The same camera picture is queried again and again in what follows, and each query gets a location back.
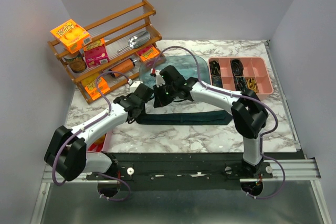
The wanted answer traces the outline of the dark green necktie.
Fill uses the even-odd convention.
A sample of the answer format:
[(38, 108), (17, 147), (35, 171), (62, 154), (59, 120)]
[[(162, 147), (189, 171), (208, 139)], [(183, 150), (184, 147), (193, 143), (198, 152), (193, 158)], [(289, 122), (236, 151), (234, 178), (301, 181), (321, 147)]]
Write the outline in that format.
[(143, 125), (228, 125), (233, 117), (226, 111), (197, 113), (143, 114), (136, 122)]

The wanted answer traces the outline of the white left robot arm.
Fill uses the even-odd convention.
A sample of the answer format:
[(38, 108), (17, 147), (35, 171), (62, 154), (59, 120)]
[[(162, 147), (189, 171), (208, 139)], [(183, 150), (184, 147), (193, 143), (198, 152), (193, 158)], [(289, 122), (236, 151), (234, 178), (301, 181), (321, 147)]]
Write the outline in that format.
[[(116, 175), (116, 166), (108, 154), (89, 151), (89, 147), (116, 126), (132, 123), (153, 95), (153, 89), (140, 84), (136, 90), (108, 101), (108, 108), (71, 129), (57, 128), (47, 148), (44, 161), (52, 167), (57, 186), (77, 178), (81, 173), (99, 173), (104, 179)], [(59, 174), (65, 182), (57, 181)]]

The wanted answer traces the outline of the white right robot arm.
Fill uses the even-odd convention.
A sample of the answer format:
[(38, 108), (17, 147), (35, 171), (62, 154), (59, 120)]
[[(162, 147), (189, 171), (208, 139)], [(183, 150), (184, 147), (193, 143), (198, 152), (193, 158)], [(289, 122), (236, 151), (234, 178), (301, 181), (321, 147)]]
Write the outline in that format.
[(155, 78), (154, 106), (163, 107), (174, 99), (203, 102), (218, 107), (232, 115), (237, 132), (243, 137), (244, 153), (242, 173), (249, 178), (260, 172), (262, 154), (260, 137), (266, 126), (268, 112), (253, 91), (224, 90), (190, 77), (185, 79), (169, 65), (163, 70), (151, 69)]

